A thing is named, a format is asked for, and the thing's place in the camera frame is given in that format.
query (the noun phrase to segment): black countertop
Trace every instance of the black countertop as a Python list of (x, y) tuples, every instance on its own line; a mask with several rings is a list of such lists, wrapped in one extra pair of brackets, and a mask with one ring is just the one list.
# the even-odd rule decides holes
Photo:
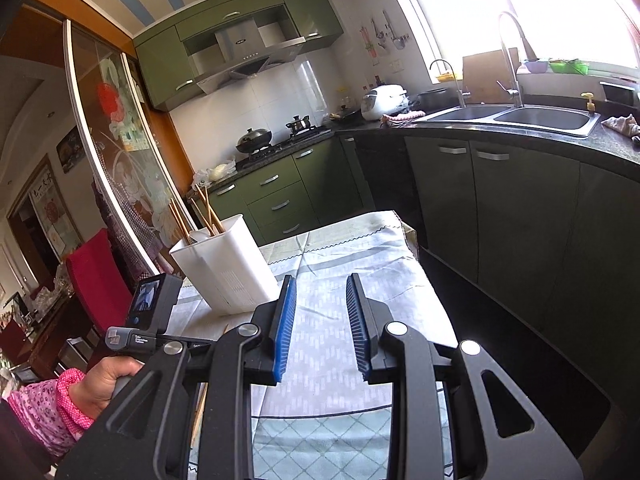
[[(603, 170), (640, 182), (640, 146), (631, 139), (602, 126), (603, 115), (588, 137), (574, 137), (532, 128), (482, 124), (437, 124), (415, 122), (402, 128), (380, 128), (380, 135), (437, 137), (439, 139), (477, 140), (518, 146), (579, 160)], [(372, 134), (375, 128), (347, 128), (340, 136)]]
[[(569, 108), (568, 102), (557, 103)], [(603, 111), (600, 120), (611, 114)], [(603, 170), (620, 174), (636, 182), (640, 182), (640, 146), (636, 146), (631, 139), (617, 132), (605, 128), (598, 122), (588, 137), (573, 137), (569, 135), (553, 134), (532, 128), (515, 128), (512, 126), (483, 125), (483, 124), (437, 124), (414, 122), (401, 128), (380, 127), (378, 122), (359, 124), (334, 124), (330, 132), (309, 137), (308, 139), (287, 146), (279, 152), (258, 160), (232, 175), (215, 182), (209, 191), (223, 189), (252, 171), (265, 167), (276, 160), (280, 160), (295, 152), (313, 146), (333, 136), (357, 136), (362, 134), (400, 135), (403, 137), (437, 137), (441, 139), (478, 140), (507, 146), (518, 146), (530, 150), (552, 153), (580, 160), (581, 162), (597, 166)], [(188, 198), (195, 197), (190, 191)]]

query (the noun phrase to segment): green basket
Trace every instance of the green basket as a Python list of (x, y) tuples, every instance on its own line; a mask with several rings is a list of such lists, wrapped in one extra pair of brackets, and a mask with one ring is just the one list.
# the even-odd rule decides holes
[(556, 74), (587, 75), (589, 72), (589, 63), (585, 63), (579, 59), (572, 59), (571, 61), (566, 61), (564, 59), (549, 61), (549, 66)]

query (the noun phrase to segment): electrical outlet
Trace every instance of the electrical outlet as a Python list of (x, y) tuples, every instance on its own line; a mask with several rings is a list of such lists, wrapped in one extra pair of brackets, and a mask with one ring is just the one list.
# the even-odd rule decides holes
[(404, 66), (402, 66), (402, 61), (400, 61), (399, 59), (393, 60), (391, 63), (389, 63), (389, 66), (391, 67), (391, 72), (394, 74), (398, 72), (402, 72), (402, 70), (404, 70)]

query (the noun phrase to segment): pink sleeve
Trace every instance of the pink sleeve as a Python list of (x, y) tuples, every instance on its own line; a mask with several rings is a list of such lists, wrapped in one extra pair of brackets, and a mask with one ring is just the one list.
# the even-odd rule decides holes
[(72, 368), (57, 380), (30, 384), (7, 399), (20, 423), (54, 457), (67, 453), (93, 422), (68, 395), (69, 386), (83, 378), (80, 370)]
[(84, 379), (84, 374), (80, 370), (71, 368), (60, 375), (58, 384), (56, 385), (58, 412), (69, 433), (71, 433), (76, 440), (82, 436), (84, 430), (88, 430), (89, 426), (94, 423), (94, 420), (78, 410), (69, 398), (69, 386), (79, 383), (82, 379)]

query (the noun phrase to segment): hand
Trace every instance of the hand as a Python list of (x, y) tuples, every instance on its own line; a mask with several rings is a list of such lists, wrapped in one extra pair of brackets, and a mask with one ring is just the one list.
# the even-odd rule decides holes
[(95, 365), (82, 381), (69, 386), (69, 399), (89, 418), (95, 420), (111, 401), (116, 379), (133, 376), (143, 364), (133, 357), (105, 357)]

